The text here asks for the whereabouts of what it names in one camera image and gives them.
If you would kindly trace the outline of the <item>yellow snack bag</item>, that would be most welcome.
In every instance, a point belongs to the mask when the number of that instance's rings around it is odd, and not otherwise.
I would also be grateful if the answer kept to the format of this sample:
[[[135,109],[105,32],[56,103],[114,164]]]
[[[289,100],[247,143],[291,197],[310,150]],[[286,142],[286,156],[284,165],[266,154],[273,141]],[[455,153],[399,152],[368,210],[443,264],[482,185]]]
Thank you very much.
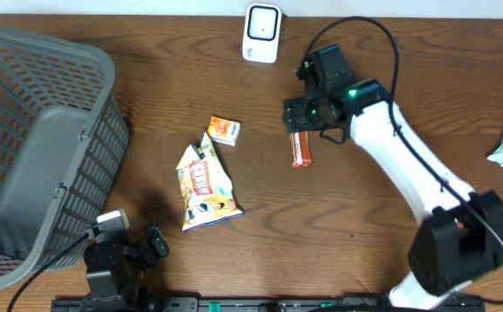
[[[232,180],[207,133],[202,134],[198,146],[185,150],[176,171],[185,203],[183,231],[244,215],[233,196]]]

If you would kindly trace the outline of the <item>red candy bar wrapper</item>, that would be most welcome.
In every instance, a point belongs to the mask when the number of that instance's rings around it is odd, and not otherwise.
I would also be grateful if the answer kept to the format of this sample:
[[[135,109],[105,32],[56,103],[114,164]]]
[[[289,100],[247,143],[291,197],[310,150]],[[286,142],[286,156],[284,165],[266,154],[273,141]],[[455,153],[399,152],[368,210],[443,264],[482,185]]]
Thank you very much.
[[[309,149],[309,135],[307,132],[292,133],[290,135],[292,148],[292,168],[299,169],[313,165]]]

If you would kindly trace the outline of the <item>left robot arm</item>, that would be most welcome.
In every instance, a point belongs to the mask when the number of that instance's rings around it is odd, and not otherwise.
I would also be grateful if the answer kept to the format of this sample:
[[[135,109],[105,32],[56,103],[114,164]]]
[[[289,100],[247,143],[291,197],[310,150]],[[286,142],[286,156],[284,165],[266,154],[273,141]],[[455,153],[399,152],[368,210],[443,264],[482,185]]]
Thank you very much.
[[[160,311],[162,304],[140,280],[169,255],[167,241],[153,224],[147,236],[130,242],[127,233],[100,233],[84,251],[89,294],[80,311]]]

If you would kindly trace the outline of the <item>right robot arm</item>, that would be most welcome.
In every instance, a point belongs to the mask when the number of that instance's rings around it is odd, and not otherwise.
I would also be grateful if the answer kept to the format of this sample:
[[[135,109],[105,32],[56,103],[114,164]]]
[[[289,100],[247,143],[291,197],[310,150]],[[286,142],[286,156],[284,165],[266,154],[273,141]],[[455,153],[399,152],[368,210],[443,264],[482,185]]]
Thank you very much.
[[[340,128],[383,169],[419,225],[410,272],[388,294],[396,307],[439,308],[503,264],[503,201],[452,173],[405,121],[376,79],[357,81],[333,44],[297,69],[306,95],[284,102],[288,133]]]

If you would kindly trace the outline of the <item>orange small box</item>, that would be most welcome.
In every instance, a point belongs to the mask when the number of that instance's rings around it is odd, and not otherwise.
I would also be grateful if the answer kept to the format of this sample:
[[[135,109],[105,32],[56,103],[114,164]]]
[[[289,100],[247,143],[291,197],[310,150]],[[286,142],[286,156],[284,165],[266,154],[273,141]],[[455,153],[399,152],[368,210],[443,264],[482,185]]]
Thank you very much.
[[[241,131],[241,123],[227,120],[217,116],[210,119],[207,134],[212,141],[228,146],[236,146]]]

